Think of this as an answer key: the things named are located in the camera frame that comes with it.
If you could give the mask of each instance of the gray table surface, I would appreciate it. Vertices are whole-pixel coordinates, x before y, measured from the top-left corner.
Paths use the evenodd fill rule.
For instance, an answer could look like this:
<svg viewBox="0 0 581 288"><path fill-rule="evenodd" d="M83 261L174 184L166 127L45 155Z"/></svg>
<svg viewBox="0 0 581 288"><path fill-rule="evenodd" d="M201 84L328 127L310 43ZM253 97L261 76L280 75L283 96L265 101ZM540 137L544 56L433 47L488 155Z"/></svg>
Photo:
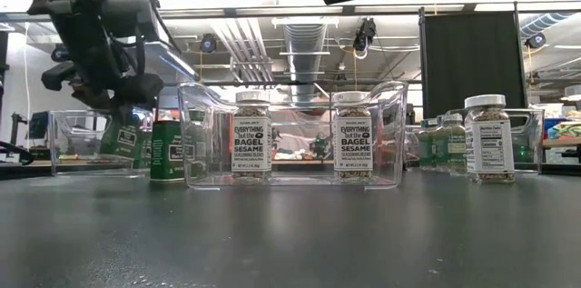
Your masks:
<svg viewBox="0 0 581 288"><path fill-rule="evenodd" d="M367 192L0 183L0 287L158 286L579 287L581 179L408 173Z"/></svg>

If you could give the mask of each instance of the ceiling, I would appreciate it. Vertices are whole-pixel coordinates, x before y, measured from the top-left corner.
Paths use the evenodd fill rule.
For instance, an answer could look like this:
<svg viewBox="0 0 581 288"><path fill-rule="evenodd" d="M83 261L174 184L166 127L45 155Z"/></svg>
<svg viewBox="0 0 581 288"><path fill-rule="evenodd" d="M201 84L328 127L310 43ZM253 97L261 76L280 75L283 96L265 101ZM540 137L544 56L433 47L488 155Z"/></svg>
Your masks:
<svg viewBox="0 0 581 288"><path fill-rule="evenodd" d="M540 14L522 14L521 23L525 23L529 17ZM322 37L322 48L325 55L320 56L318 69L309 71L316 73L312 79L333 80L339 72L345 74L348 80L419 80L420 61L419 51L419 27L417 15L374 15L378 36L374 39L367 56L363 59L355 59L351 50L356 30L361 25L363 15L357 16L327 16L324 21L329 22L327 31ZM321 21L316 17L290 17L287 21L308 23L309 21ZM260 28L260 33L267 56L277 65L272 65L273 79L291 80L296 75L291 73L289 57L281 53L289 52L283 25L274 25L281 17L262 16L251 18ZM240 19L169 19L164 21L182 49L182 59L191 68L195 69L203 82L235 81L230 68L231 53L218 38L216 51L211 54L200 53L200 41L204 34L216 35L216 27L226 24L235 24L243 34ZM8 24L17 32L24 33L25 25L22 23ZM581 15L574 14L566 20L546 29L547 45L529 51L523 47L524 66L527 73L535 73L540 79L553 78L580 78L581 79ZM54 43L60 39L50 23L32 23L28 30L28 42L52 52ZM246 49L252 54L248 40L244 41ZM192 74L177 71L172 62L167 61L173 57L167 56L167 50L160 45L150 46L147 58L147 71L159 74L167 84L175 84L192 79ZM236 72L245 81L240 71ZM563 95L563 88L568 83L542 83L533 84L528 90L533 95L541 96L542 101L556 101ZM337 90L369 90L369 84L357 86L344 85L336 87ZM317 94L317 90L311 90L308 94Z"/></svg>

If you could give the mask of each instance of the ceiling duct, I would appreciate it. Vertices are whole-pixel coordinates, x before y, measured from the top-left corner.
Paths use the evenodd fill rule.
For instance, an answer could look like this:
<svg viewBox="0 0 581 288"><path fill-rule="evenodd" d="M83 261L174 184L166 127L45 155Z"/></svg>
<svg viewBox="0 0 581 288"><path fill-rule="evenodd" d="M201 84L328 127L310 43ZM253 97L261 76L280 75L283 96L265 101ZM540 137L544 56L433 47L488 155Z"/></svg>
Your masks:
<svg viewBox="0 0 581 288"><path fill-rule="evenodd" d="M551 26L560 23L575 13L576 12L545 13L542 15L532 16L531 18L525 20L525 23L520 26L520 38L526 40L534 35L540 34Z"/></svg>
<svg viewBox="0 0 581 288"><path fill-rule="evenodd" d="M290 79L302 82L316 80L327 25L285 25L283 28L285 45L290 54L289 66L292 73ZM315 91L312 84L292 88L294 102L310 101Z"/></svg>

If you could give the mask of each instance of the jar lid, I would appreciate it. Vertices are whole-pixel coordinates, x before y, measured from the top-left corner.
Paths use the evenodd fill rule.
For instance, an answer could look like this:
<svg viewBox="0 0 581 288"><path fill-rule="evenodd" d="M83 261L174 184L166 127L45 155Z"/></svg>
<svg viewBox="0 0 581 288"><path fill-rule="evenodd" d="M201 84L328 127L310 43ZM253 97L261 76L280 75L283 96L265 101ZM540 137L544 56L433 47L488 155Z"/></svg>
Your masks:
<svg viewBox="0 0 581 288"><path fill-rule="evenodd" d="M462 122L462 115L461 114L444 115L444 122L446 122L446 121L460 121L460 122Z"/></svg>
<svg viewBox="0 0 581 288"><path fill-rule="evenodd" d="M333 103L352 103L359 102L367 98L367 92L341 92L333 95Z"/></svg>
<svg viewBox="0 0 581 288"><path fill-rule="evenodd" d="M485 106L485 105L507 105L507 100L504 95L501 94L486 94L472 96L464 100L464 107L475 107L475 106Z"/></svg>
<svg viewBox="0 0 581 288"><path fill-rule="evenodd" d="M262 90L249 90L236 93L236 102L270 102L271 94Z"/></svg>

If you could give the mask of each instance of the spice jar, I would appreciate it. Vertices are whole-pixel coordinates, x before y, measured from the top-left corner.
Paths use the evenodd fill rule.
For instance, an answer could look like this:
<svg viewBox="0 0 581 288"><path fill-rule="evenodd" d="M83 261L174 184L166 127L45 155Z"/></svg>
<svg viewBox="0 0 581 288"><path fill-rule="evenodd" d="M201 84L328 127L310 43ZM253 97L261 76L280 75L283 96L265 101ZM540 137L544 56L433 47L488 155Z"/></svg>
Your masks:
<svg viewBox="0 0 581 288"><path fill-rule="evenodd" d="M444 116L438 115L438 126L431 132L432 153L434 154L434 168L436 171L445 172L448 165L448 147L446 146L448 133L444 129Z"/></svg>
<svg viewBox="0 0 581 288"><path fill-rule="evenodd" d="M419 168L421 170L432 170L435 166L432 133L437 125L436 119L424 119L421 121L423 130L418 133Z"/></svg>
<svg viewBox="0 0 581 288"><path fill-rule="evenodd" d="M232 138L232 178L235 184L260 184L271 174L270 95L266 91L236 94Z"/></svg>
<svg viewBox="0 0 581 288"><path fill-rule="evenodd" d="M510 120L503 110L501 94L469 97L464 101L466 116L466 158L468 172L479 183L515 182Z"/></svg>
<svg viewBox="0 0 581 288"><path fill-rule="evenodd" d="M343 184L368 184L373 177L371 112L361 102L364 92L333 95L335 178Z"/></svg>
<svg viewBox="0 0 581 288"><path fill-rule="evenodd" d="M466 130L462 126L462 115L449 114L443 118L444 148L446 148L446 160L443 160L444 170L451 174L464 174L466 172Z"/></svg>

